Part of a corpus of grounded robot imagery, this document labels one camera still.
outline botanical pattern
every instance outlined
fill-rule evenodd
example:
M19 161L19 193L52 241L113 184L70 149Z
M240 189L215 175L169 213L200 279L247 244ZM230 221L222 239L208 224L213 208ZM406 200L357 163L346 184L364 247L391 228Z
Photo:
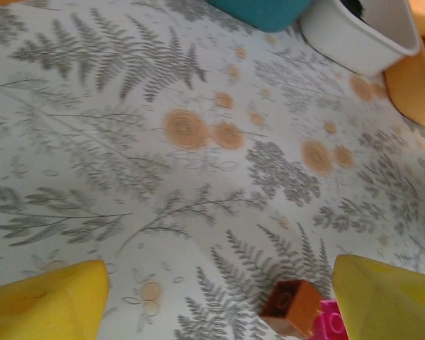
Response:
M193 75L206 81L205 71L197 61L195 45L184 53L173 28L170 28L169 43L164 45L155 32L131 16L127 19L134 25L141 41L102 16L97 9L91 10L91 16L96 27L75 13L71 15L78 38L55 19L52 22L55 39L37 33L36 40L26 40L10 57L37 62L46 70L56 69L63 79L68 79L76 65L79 81L84 86L88 84L90 74L96 73L97 91L104 90L123 73L120 97L125 98L137 85L144 83L145 98L150 102L161 89L175 81L182 80L190 89L193 88Z
M253 183L261 186L269 198L274 198L277 190L283 188L285 198L299 207L320 197L318 179L308 175L300 162L288 162L284 156L274 143L256 142L246 156L252 164L249 171Z
M324 242L321 240L319 255L316 255L304 229L301 225L298 227L302 241L296 251L290 240L259 225L271 240L277 259L267 257L264 250L227 230L227 241L240 265L230 262L219 249L211 249L211 256L225 284L211 280L202 267L197 267L198 285L205 303L186 298L192 316L178 316L180 329L174 331L175 339L264 338L268 327L261 321L259 311L279 280L305 278L329 298L332 269Z
M0 46L8 46L12 40L25 31L25 24L11 9L0 7Z
M0 213L12 217L0 230L7 233L6 239L20 239L10 246L39 242L56 234L69 237L68 243L103 241L123 230L123 218L130 214L102 215L91 209L93 205L93 198L76 189L66 193L41 187L23 198L18 191L0 186ZM35 206L47 212L34 213ZM73 221L79 226L73 227Z
M281 340L279 280L425 273L425 128L389 95L206 0L2 6L0 285L103 260L98 340Z
M254 32L254 29L250 25L219 11L205 0L165 0L165 3L171 11L181 14L184 19L190 22L209 18L213 23L219 24L220 27L230 32L241 29L245 30L248 34Z

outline teal container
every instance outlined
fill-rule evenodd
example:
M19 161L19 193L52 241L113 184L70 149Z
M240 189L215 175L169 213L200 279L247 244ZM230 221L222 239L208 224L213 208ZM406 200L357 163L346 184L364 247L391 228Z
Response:
M265 32L291 25L312 0L207 0L213 6Z

